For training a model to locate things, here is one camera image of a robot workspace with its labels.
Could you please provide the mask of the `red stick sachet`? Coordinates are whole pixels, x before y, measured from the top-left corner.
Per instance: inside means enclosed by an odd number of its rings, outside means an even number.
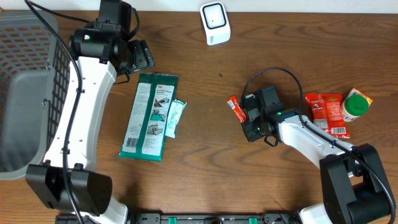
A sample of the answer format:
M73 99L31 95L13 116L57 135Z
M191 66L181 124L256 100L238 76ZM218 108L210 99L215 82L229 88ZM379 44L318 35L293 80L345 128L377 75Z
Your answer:
M235 95L228 98L227 104L233 110L240 123L244 123L247 121L247 116L245 115L243 109L240 107L239 101Z

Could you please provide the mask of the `light green wipes pack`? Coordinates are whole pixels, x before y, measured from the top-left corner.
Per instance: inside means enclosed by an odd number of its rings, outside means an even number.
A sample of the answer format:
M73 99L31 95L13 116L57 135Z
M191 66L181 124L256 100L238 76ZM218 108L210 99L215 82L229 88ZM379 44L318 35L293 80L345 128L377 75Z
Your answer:
M175 138L175 130L180 121L182 113L187 105L187 102L174 99L170 105L170 111L167 118L167 127L165 135L170 138Z

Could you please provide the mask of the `red snack bag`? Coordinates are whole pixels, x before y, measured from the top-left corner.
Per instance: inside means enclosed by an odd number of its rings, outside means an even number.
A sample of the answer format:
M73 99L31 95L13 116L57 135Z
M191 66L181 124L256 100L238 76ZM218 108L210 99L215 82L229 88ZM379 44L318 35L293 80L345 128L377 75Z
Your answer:
M311 107L313 124L336 138L350 138L340 108L339 93L307 93L305 100Z

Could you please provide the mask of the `green lid jar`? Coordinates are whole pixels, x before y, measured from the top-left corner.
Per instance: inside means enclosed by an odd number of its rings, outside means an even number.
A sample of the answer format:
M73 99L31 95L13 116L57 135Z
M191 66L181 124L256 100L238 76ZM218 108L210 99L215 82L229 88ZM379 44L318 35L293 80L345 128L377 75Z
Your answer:
M345 122L351 122L368 112L369 103L365 97L355 94L341 103L341 112Z

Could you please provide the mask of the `small orange box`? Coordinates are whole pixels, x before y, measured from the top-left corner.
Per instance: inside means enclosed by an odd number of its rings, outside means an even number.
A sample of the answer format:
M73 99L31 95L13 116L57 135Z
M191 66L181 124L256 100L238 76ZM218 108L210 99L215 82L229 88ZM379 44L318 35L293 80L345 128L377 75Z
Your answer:
M364 93L362 93L361 91L352 88L351 91L348 93L348 98L353 96L353 95L361 95L363 98L365 98L368 102L368 105L371 106L371 104L373 103L373 99L368 97L367 95L365 95Z

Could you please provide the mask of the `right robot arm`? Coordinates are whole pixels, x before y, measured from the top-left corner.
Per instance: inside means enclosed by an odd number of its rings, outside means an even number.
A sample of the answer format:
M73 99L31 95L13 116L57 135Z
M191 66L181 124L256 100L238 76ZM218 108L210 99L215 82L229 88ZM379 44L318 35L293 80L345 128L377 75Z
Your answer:
M299 223L371 223L396 217L396 204L381 159L370 144L354 146L316 127L299 110L285 109L273 86L243 95L242 123L250 142L274 138L320 170L322 202L297 212Z

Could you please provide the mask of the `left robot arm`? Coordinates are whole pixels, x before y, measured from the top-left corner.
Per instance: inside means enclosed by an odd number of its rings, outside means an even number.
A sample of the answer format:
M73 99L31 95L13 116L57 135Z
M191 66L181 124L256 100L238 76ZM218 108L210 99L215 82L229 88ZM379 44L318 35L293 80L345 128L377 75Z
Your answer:
M154 66L147 43L135 39L137 11L102 0L98 17L63 43L70 79L57 132L41 165L25 179L57 223L129 223L128 207L112 195L112 179L96 171L98 134L111 87L120 75Z

